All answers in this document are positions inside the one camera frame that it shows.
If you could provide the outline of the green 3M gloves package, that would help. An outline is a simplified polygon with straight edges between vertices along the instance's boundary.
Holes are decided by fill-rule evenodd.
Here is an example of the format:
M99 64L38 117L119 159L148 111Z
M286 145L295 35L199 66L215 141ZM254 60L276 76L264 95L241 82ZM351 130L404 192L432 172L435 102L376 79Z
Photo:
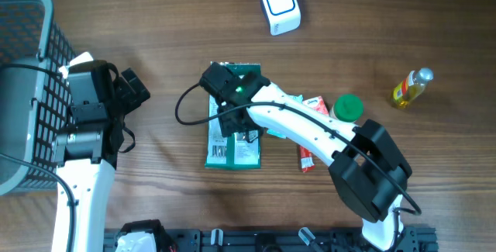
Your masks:
M223 137L219 121L208 123L206 168L229 171L260 168L260 141L257 130Z

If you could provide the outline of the mint green wipes packet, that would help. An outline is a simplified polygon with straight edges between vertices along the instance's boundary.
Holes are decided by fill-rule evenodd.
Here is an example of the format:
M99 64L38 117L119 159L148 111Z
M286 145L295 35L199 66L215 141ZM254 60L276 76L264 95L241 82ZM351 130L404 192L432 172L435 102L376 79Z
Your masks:
M303 95L290 95L290 98L293 99L294 101L296 102L299 102L299 103L302 103L303 102ZM273 129L268 129L267 130L267 133L271 136L275 136L275 137L278 137L278 138L281 138L281 139L286 139L287 137L283 134L283 133L280 133L276 130L273 130Z

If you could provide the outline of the orange Kleenex tissue pack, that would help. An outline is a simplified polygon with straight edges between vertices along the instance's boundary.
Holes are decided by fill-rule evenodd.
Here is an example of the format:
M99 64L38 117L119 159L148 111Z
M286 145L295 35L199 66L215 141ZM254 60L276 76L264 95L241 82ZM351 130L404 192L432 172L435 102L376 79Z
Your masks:
M321 123L330 124L331 119L329 118L329 110L327 109L322 96L307 98L302 101L302 104L312 110L312 112L307 111L307 113L313 119L317 119Z

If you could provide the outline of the red snack stick packet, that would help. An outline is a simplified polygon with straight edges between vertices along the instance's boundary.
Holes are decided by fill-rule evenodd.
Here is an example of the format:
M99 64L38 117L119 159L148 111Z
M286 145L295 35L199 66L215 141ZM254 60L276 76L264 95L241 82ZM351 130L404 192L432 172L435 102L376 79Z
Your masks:
M315 164L312 159L312 153L306 148L300 146L300 167L303 173L309 172L315 168Z

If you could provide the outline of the yellow Vim bottle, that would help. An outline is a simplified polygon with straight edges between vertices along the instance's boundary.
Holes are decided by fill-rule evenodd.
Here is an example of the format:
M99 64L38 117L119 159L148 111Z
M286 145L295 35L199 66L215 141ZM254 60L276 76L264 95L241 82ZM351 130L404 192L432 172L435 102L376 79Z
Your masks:
M430 68L423 67L411 71L391 92L391 104L397 109L405 109L420 96L427 84L434 78Z

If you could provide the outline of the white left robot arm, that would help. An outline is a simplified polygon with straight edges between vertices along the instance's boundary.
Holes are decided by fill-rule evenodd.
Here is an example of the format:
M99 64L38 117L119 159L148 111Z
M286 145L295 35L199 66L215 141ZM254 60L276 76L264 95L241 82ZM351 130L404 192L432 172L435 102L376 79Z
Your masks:
M61 127L53 141L57 213L53 251L101 251L105 215L115 180L117 157L129 133L125 117L150 98L136 73L123 72L105 60L71 61L60 68L72 100L72 123Z

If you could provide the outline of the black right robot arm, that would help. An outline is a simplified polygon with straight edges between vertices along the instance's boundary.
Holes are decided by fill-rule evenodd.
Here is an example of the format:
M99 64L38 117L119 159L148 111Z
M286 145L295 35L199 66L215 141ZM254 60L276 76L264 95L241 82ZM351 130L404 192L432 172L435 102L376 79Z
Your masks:
M334 119L296 102L257 72L239 76L218 63L199 85L218 105L223 136L263 128L283 133L327 166L338 196L363 220L362 235L372 247L387 251L398 245L412 169L381 124Z

